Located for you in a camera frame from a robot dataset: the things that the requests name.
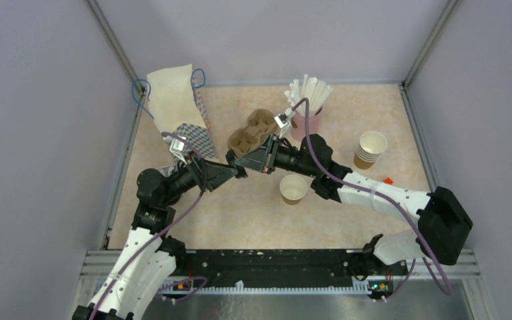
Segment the black plastic cup lid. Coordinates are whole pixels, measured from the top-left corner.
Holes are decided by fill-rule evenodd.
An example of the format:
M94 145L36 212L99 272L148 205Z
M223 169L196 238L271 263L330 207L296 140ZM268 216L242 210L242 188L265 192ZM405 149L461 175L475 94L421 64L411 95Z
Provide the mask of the black plastic cup lid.
M236 179L243 179L247 177L247 172L245 168L236 163L237 156L234 150L228 150L228 152L225 155L225 158L227 160L228 165L237 171L237 173L235 174Z

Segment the single brown paper cup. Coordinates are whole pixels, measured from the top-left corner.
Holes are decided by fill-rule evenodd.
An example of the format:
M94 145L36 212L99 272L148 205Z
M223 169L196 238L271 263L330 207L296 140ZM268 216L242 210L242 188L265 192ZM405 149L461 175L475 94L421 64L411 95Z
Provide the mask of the single brown paper cup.
M279 184L282 199L288 205L298 204L306 196L307 190L306 180L298 175L287 175Z

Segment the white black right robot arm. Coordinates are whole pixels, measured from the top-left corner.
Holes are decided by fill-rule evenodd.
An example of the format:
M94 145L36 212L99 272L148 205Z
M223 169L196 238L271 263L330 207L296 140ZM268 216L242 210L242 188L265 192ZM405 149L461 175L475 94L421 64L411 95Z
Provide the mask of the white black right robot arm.
M311 188L323 199L369 207L401 219L410 230L377 235L365 250L364 265L374 275L383 274L396 262L426 258L455 265L473 222L455 194L444 187L414 191L374 180L332 160L333 150L324 138L312 134L300 149L286 147L271 134L254 151L230 163L261 173L283 169L313 178Z

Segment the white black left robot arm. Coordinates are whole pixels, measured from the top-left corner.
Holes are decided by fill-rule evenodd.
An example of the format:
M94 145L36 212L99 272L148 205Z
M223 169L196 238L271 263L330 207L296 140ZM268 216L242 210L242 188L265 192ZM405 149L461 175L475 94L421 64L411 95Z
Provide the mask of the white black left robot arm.
M186 270L184 242L168 232L199 204L202 196L246 172L190 156L182 169L165 176L157 169L137 179L139 204L127 242L101 288L73 319L141 319L170 275Z

